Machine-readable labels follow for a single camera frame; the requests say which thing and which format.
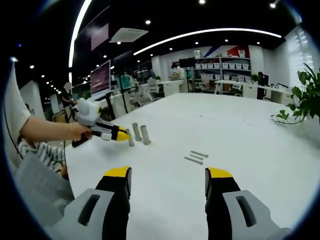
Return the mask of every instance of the person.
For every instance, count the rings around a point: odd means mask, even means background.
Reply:
[[[262,86],[263,83],[264,83],[264,74],[263,74],[263,72],[262,71],[258,72],[258,76],[259,76],[258,85]],[[264,96],[265,96],[265,90],[263,88],[261,88],[261,87],[258,87],[258,89],[257,89],[257,99],[263,100]]]
[[[22,157],[17,147],[19,135],[33,142],[78,141],[82,138],[82,134],[91,138],[91,129],[77,122],[51,122],[31,115],[20,95],[14,65],[11,67],[6,84],[1,111],[6,162],[13,175]]]
[[[60,147],[52,146],[46,142],[34,142],[28,138],[18,137],[18,151],[25,157],[28,152],[35,153],[39,160],[50,170],[59,173],[63,178],[68,179],[65,151]]]
[[[185,70],[183,70],[178,64],[173,63],[172,66],[172,75],[170,76],[171,80],[182,80],[185,79]]]
[[[62,105],[63,105],[64,112],[65,112],[65,115],[64,115],[65,122],[69,123],[70,120],[72,122],[74,122],[76,117],[75,117],[75,113],[74,113],[74,111],[72,111],[71,107],[76,105],[76,103],[72,99],[72,95],[70,93],[70,90],[66,89],[66,86],[62,89]]]

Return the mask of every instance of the person's arm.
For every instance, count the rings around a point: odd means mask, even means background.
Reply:
[[[34,142],[48,142],[60,140],[80,140],[81,134],[90,137],[91,129],[77,122],[51,122],[30,116],[20,130],[23,138]]]

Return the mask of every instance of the person's hand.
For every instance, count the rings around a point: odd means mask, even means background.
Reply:
[[[87,139],[92,138],[91,129],[89,127],[83,126],[78,122],[71,123],[74,140],[79,141],[81,140],[81,134],[84,134]]]

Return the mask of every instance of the light strip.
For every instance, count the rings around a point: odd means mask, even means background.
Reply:
[[[274,34],[274,33],[271,33],[271,32],[268,32],[268,31],[261,31],[261,30],[255,30],[255,29],[248,29],[248,28],[236,28],[236,27],[229,27],[229,28],[214,28],[214,29],[207,29],[207,30],[200,30],[200,31],[193,31],[193,32],[189,32],[189,33],[185,33],[185,34],[182,34],[182,35],[178,35],[178,36],[174,36],[174,37],[171,37],[171,38],[168,38],[166,40],[163,40],[163,41],[160,41],[160,42],[157,42],[155,44],[152,44],[150,46],[147,46],[139,51],[136,51],[133,55],[138,55],[148,49],[151,49],[153,47],[156,47],[160,44],[164,44],[164,43],[167,43],[167,42],[170,42],[172,40],[176,40],[176,39],[180,39],[180,38],[183,38],[183,37],[187,37],[187,36],[191,36],[191,35],[196,35],[196,34],[204,34],[204,33],[212,33],[212,32],[222,32],[222,31],[243,31],[243,32],[252,32],[252,33],[259,33],[259,34],[266,34],[266,35],[270,35],[270,36],[274,36],[274,37],[277,37],[277,38],[281,38],[280,35],[278,34]]]
[[[76,19],[75,25],[74,25],[74,29],[73,29],[73,33],[72,33],[72,38],[71,38],[71,45],[70,45],[70,53],[69,53],[69,68],[72,67],[73,61],[74,61],[74,53],[75,53],[75,40],[78,36],[79,33],[79,29],[82,23],[82,20],[84,19],[84,16],[86,14],[86,11],[89,8],[90,3],[92,2],[92,0],[85,0],[81,10],[79,12],[79,15]]]

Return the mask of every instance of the black cable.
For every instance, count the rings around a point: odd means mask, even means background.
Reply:
[[[6,125],[6,129],[8,130],[8,134],[10,136],[11,142],[14,146],[14,148],[16,149],[16,152],[18,153],[18,155],[21,157],[21,159],[23,160],[24,158],[22,157],[21,153],[19,152],[18,148],[16,147],[15,141],[13,140],[11,134],[10,134],[10,130],[9,130],[9,126],[8,126],[8,121],[7,121],[7,114],[6,114],[6,107],[5,107],[5,101],[3,101],[3,111],[4,111],[4,119],[5,119],[5,125]]]

